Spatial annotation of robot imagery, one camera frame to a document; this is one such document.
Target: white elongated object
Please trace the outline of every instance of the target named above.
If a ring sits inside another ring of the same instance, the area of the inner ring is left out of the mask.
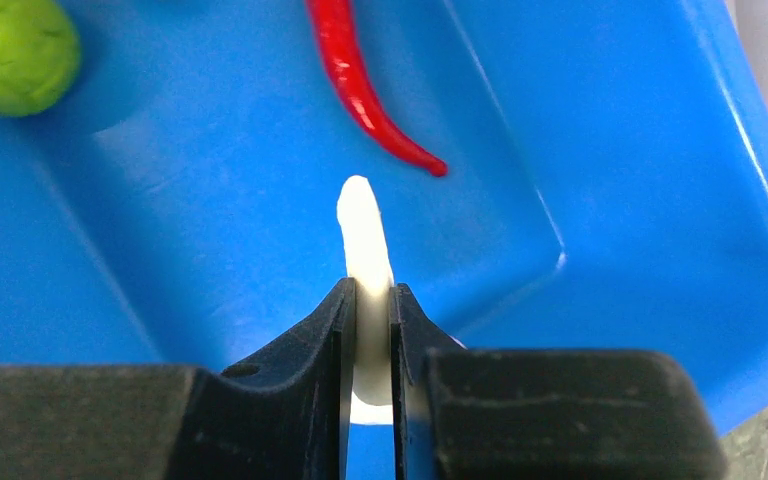
[[[352,423],[393,423],[390,330],[387,300],[393,269],[378,202],[369,181],[350,177],[337,200],[346,271],[357,283],[357,339],[352,387]]]

